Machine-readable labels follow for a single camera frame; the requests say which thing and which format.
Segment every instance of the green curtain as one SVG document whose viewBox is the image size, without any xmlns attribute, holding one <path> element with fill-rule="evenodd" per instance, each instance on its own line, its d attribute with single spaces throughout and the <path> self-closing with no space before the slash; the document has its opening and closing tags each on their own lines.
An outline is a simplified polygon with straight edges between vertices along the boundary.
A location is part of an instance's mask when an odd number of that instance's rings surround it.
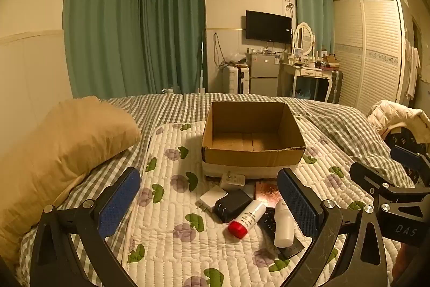
<svg viewBox="0 0 430 287">
<path fill-rule="evenodd" d="M 142 0 L 141 19 L 149 91 L 179 87 L 181 93 L 196 92 L 205 29 L 204 0 Z"/>
<path fill-rule="evenodd" d="M 73 96 L 195 92 L 204 9 L 204 0 L 64 0 Z"/>
<path fill-rule="evenodd" d="M 140 0 L 64 0 L 66 59 L 74 97 L 149 92 L 140 9 Z"/>
<path fill-rule="evenodd" d="M 315 50 L 334 51 L 333 0 L 296 0 L 297 23 L 306 22 L 315 33 Z"/>
</svg>

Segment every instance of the gingham blanket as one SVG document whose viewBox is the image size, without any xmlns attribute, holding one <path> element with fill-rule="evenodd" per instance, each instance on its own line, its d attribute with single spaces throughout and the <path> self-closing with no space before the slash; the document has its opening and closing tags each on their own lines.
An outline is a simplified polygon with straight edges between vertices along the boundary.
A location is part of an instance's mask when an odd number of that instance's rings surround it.
<svg viewBox="0 0 430 287">
<path fill-rule="evenodd" d="M 285 102 L 294 115 L 305 117 L 352 160 L 360 160 L 377 168 L 397 186 L 413 186 L 403 168 L 391 160 L 388 147 L 370 126 L 364 115 L 352 107 L 258 95 L 158 94 L 109 100 L 110 103 L 123 108 L 135 118 L 142 132 L 142 140 L 123 154 L 95 168 L 86 181 L 70 193 L 60 209 L 74 208 L 88 198 L 97 198 L 103 189 L 113 184 L 128 166 L 136 167 L 142 172 L 150 136 L 155 128 L 167 123 L 204 121 L 212 101 Z M 130 212 L 131 210 L 124 217 L 115 235 L 107 240 L 108 245 L 119 260 L 123 256 Z M 24 236 L 21 244 L 19 266 L 16 273 L 24 285 L 29 285 L 30 281 L 31 250 L 35 234 L 36 228 Z M 72 239 L 89 280 L 101 286 L 100 280 L 83 251 L 79 237 L 73 235 Z"/>
</svg>

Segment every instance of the black power adapter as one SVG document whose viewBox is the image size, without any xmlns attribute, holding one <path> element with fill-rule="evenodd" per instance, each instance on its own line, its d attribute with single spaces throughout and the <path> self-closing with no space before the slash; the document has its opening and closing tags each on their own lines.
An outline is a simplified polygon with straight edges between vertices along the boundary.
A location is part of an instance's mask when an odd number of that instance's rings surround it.
<svg viewBox="0 0 430 287">
<path fill-rule="evenodd" d="M 223 223 L 231 222 L 252 202 L 241 189 L 230 192 L 215 202 L 214 212 Z"/>
</svg>

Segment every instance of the white wardrobe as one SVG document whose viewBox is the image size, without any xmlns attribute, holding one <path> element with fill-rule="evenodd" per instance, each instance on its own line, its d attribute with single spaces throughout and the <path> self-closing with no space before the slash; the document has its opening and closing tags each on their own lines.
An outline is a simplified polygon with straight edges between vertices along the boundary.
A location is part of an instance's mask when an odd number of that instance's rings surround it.
<svg viewBox="0 0 430 287">
<path fill-rule="evenodd" d="M 408 104 L 403 13 L 406 7 L 402 3 L 334 0 L 335 53 L 343 72 L 340 104 L 364 114 L 380 100 Z"/>
</svg>

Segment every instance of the pillow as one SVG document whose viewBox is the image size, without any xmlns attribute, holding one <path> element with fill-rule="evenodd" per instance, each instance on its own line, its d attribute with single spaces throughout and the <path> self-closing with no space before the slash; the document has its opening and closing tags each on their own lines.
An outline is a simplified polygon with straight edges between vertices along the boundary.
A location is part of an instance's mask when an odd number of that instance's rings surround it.
<svg viewBox="0 0 430 287">
<path fill-rule="evenodd" d="M 89 96 L 59 103 L 1 156 L 0 256 L 7 265 L 18 262 L 22 237 L 46 205 L 60 205 L 91 169 L 140 139 L 131 115 Z"/>
</svg>

